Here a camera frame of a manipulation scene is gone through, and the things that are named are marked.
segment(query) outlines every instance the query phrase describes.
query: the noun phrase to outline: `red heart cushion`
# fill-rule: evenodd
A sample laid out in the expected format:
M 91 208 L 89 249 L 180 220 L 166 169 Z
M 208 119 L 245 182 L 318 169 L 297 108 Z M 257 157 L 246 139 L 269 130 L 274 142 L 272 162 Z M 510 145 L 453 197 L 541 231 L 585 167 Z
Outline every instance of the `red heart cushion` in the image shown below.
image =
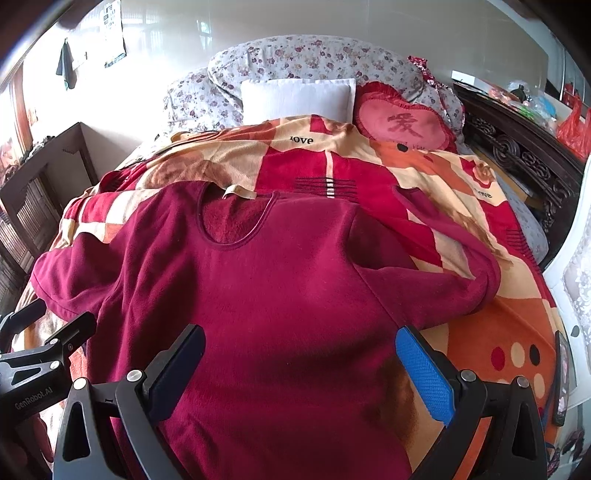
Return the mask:
M 457 153 L 455 136 L 437 112 L 408 103 L 390 85 L 371 82 L 361 87 L 355 99 L 354 120 L 359 131 L 372 140 Z

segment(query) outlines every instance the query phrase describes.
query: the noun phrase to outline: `floral pillow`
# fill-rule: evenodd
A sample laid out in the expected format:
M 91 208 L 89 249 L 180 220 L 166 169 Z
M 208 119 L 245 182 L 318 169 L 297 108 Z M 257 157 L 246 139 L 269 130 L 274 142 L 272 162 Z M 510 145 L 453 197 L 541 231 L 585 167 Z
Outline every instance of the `floral pillow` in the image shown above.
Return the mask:
M 425 87 L 417 66 L 371 43 L 329 35 L 285 35 L 246 42 L 217 53 L 207 67 L 212 82 L 242 99 L 250 80 L 354 78 L 357 85 L 379 80 L 412 101 Z
M 207 68 L 189 72 L 168 86 L 164 97 L 166 133 L 205 132 L 242 125 L 242 105 L 226 97 L 207 76 Z

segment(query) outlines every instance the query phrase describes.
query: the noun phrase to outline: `sheet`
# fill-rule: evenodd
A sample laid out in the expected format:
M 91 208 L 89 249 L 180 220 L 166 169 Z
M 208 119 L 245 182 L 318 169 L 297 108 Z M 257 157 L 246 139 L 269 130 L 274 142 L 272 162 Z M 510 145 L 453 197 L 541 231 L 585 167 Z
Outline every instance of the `sheet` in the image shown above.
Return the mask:
M 372 192 L 377 198 L 379 189 L 392 182 L 403 188 L 418 187 L 441 211 L 480 239 L 501 267 L 501 287 L 494 301 L 477 313 L 425 330 L 424 336 L 456 368 L 470 368 L 483 380 L 510 382 L 524 375 L 543 414 L 554 375 L 554 332 L 563 327 L 515 215 L 493 171 L 480 159 L 442 151 L 403 152 L 396 144 L 363 137 L 351 124 L 317 116 L 219 133 L 176 135 L 171 140 L 153 158 L 108 174 L 70 202 L 52 248 L 68 247 L 80 232 L 109 242 L 139 202 L 175 181 L 209 180 L 223 188 L 240 184 L 254 191 L 304 191 L 351 201 L 371 198 Z M 317 174 L 298 176 L 298 166 L 310 162 Z M 416 231 L 401 241 L 419 269 L 471 276 L 455 241 L 422 225 L 406 210 L 393 212 L 392 206 L 379 202 L 361 205 L 385 225 L 397 216 L 416 224 Z M 20 305 L 33 298 L 28 286 Z M 61 323 L 48 312 L 25 332 L 21 346 L 38 345 Z M 74 377 L 84 374 L 82 351 L 73 357 L 72 370 Z M 381 417 L 398 435 L 415 468 L 442 425 L 429 417 L 394 355 L 384 366 L 384 375 L 388 390 Z M 60 407 L 44 415 L 52 437 L 59 417 Z M 481 422 L 458 479 L 467 478 L 486 427 Z M 556 428 L 549 426 L 547 441 L 555 437 Z

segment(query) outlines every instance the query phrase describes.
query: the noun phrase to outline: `robotic arm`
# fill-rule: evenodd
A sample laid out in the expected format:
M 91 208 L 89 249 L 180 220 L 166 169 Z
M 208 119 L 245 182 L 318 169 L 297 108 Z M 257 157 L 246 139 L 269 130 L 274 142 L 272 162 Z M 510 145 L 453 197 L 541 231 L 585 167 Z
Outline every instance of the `robotic arm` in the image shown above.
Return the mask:
M 96 330 L 84 313 L 42 347 L 7 353 L 12 337 L 35 322 L 45 304 L 36 300 L 0 324 L 0 478 L 7 480 L 123 480 L 128 466 L 115 439 L 111 418 L 121 419 L 135 457 L 148 480 L 188 479 L 163 441 L 157 424 L 169 418 L 205 351 L 205 334 L 189 325 L 150 365 L 118 382 L 72 382 L 69 356 Z M 491 426 L 471 480 L 545 480 L 542 425 L 529 382 L 481 381 L 458 371 L 413 327 L 398 331 L 397 354 L 431 416 L 445 428 L 411 480 L 453 480 L 481 418 Z M 36 447 L 31 417 L 67 397 L 57 438 L 53 473 Z M 27 453 L 26 471 L 10 457 L 7 442 Z

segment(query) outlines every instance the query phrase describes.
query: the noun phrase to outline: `red plastic bag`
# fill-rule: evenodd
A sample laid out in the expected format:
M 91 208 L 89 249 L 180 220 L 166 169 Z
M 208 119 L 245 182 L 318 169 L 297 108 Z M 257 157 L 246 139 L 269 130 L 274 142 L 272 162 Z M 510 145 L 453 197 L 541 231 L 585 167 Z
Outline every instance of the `red plastic bag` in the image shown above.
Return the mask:
M 556 138 L 569 147 L 581 160 L 587 161 L 591 153 L 591 112 L 585 123 L 580 120 L 583 102 L 576 96 L 573 112 L 558 127 Z

